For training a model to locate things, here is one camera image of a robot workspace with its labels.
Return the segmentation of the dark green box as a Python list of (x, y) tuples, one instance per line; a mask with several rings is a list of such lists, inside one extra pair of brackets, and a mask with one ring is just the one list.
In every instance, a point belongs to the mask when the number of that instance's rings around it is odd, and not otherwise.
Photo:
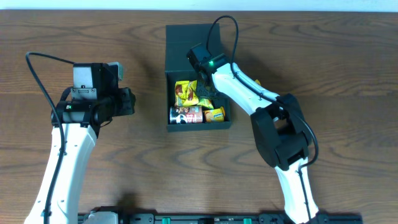
[[(181, 80), (197, 80), (198, 75), (187, 58), (188, 51), (198, 45), (205, 44), (210, 24), (167, 25), (165, 50), (165, 77), (166, 77), (166, 105), (171, 109), (175, 105), (175, 82)], [(214, 129), (228, 129), (231, 127), (231, 110), (229, 99), (226, 97), (212, 100), (215, 108), (223, 107), (226, 117), (219, 123), (188, 123), (167, 124), (167, 131), (202, 131)]]

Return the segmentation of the yellow brown snack packet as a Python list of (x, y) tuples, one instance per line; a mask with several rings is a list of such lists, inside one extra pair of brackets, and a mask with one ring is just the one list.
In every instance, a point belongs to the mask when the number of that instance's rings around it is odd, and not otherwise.
[(187, 88), (189, 81), (177, 81), (175, 83), (175, 105), (183, 106), (184, 102), (187, 100)]

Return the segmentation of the yellow chocolate snack packet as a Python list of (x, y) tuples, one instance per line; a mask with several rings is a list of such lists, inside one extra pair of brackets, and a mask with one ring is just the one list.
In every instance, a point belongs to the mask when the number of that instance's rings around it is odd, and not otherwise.
[(196, 80), (189, 81), (186, 90), (186, 99), (183, 102), (184, 106), (194, 106), (198, 104), (199, 99), (196, 94), (196, 89), (197, 89), (197, 81)]

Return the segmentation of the green yellow snack packet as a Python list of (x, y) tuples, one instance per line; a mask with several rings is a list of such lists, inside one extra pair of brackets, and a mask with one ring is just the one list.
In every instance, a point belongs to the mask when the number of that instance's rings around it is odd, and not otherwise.
[(213, 110), (214, 109), (214, 106), (213, 106), (211, 100), (207, 99), (207, 98), (199, 98), (199, 102), (198, 102), (197, 105), (198, 106), (202, 106), (204, 108), (207, 108), (209, 110)]

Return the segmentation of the red Pringles can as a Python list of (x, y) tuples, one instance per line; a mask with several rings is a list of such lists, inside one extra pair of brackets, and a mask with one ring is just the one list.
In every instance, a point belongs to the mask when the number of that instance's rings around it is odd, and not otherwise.
[(169, 121), (171, 124), (202, 123), (203, 111), (201, 106), (174, 106), (170, 108)]

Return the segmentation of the orange biscuit packet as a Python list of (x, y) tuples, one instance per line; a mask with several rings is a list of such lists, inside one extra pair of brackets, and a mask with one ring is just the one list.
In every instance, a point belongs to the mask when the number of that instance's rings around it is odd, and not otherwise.
[(225, 121), (225, 110), (224, 107), (206, 110), (204, 111), (204, 117), (206, 123), (224, 122)]

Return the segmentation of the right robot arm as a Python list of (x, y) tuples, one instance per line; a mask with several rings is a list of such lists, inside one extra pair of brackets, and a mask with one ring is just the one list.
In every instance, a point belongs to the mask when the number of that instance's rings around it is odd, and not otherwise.
[(297, 99), (266, 90), (225, 54), (213, 56), (202, 44), (192, 47), (187, 58), (197, 74), (249, 115), (257, 150), (277, 172), (285, 214), (293, 223), (314, 221), (319, 209), (312, 196), (308, 167), (316, 160), (308, 158), (308, 148), (318, 147), (318, 141)]

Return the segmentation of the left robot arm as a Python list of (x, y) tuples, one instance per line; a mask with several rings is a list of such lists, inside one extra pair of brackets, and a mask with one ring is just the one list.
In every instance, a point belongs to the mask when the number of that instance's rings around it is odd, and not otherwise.
[(134, 113), (136, 97), (119, 87), (122, 79), (118, 62), (74, 64), (73, 86), (51, 114), (50, 157), (26, 223), (77, 223), (86, 167), (101, 126)]

